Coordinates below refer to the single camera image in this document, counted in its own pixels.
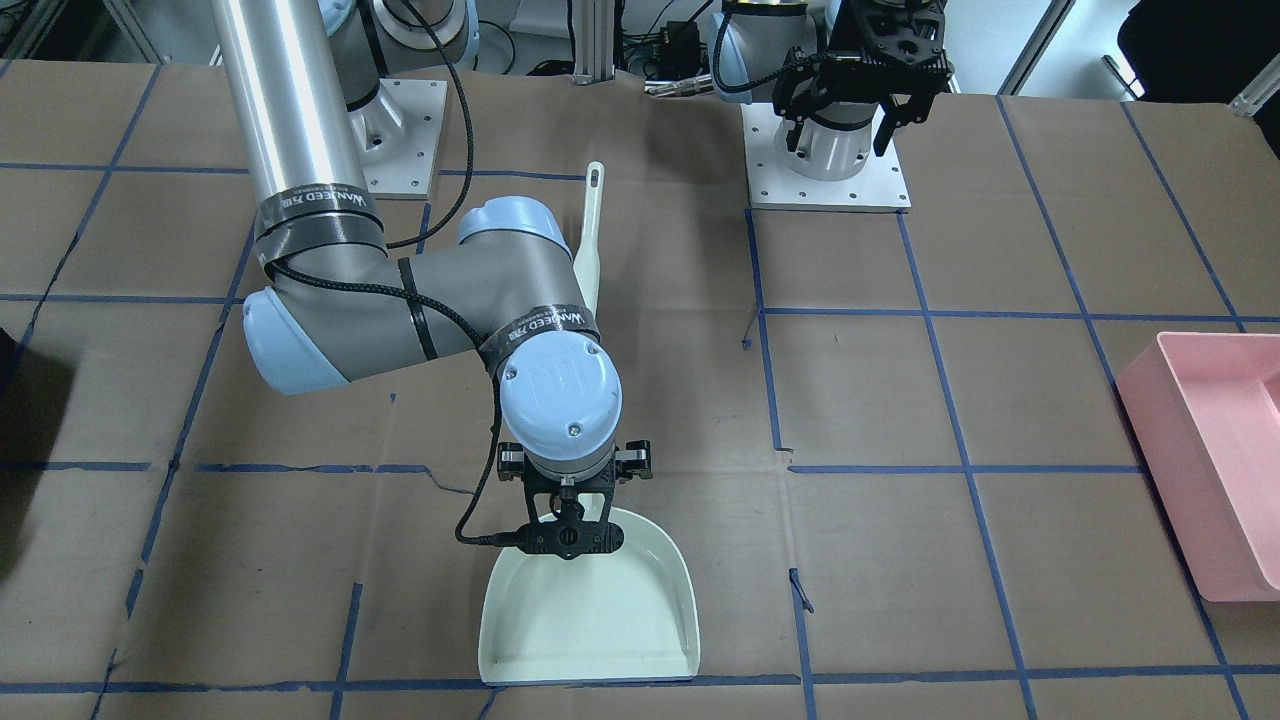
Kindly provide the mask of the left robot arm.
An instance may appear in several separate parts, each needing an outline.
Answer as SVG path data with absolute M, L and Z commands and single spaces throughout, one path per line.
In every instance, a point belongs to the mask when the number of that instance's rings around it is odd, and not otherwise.
M 768 102 L 786 167 L 847 181 L 924 123 L 954 76 L 942 1 L 724 1 L 708 40 L 726 101 Z

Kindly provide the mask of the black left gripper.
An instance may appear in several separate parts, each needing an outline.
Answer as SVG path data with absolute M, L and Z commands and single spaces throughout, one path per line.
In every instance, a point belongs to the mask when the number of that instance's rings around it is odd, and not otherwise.
M 806 120 L 823 126 L 865 126 L 849 118 L 850 105 L 883 111 L 873 138 L 882 158 L 893 135 L 923 124 L 934 99 L 946 91 L 954 67 L 945 53 L 943 1 L 832 3 L 826 41 L 815 54 L 788 51 L 785 72 L 772 91 L 782 117 L 782 147 L 806 158 L 801 140 Z

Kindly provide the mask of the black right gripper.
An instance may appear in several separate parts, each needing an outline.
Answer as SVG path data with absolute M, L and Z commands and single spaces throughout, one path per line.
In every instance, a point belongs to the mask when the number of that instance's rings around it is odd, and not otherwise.
M 549 460 L 530 454 L 516 442 L 499 442 L 497 470 L 500 480 L 521 480 L 524 484 L 525 506 L 531 524 L 544 523 L 536 497 L 545 495 L 553 521 L 567 516 L 568 521 L 581 519 L 602 525 L 609 521 L 618 483 L 652 478 L 652 442 L 635 439 L 623 448 L 602 451 L 599 459 L 576 471 L 554 469 Z

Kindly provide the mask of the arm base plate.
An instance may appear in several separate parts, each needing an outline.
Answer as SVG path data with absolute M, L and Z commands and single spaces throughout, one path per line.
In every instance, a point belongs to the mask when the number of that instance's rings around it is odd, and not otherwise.
M 431 199 L 448 92 L 439 79 L 381 79 L 372 99 L 347 111 L 375 197 Z
M 904 213 L 913 206 L 896 147 L 890 143 L 882 155 L 872 147 L 876 123 L 884 115 L 879 108 L 850 105 L 850 119 L 870 119 L 852 131 L 806 120 L 792 151 L 787 145 L 792 124 L 772 105 L 740 109 L 751 208 Z

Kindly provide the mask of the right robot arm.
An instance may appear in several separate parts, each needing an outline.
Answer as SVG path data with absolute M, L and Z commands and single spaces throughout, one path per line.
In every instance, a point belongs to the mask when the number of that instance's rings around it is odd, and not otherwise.
M 623 391 L 595 322 L 600 260 L 588 205 L 577 250 L 527 197 L 468 211 L 454 247 L 393 259 L 358 159 L 315 1 L 215 1 L 230 94 L 259 204 L 253 254 L 269 287 L 242 327 L 284 395 L 475 351 L 524 464 L 570 496 L 621 468 Z

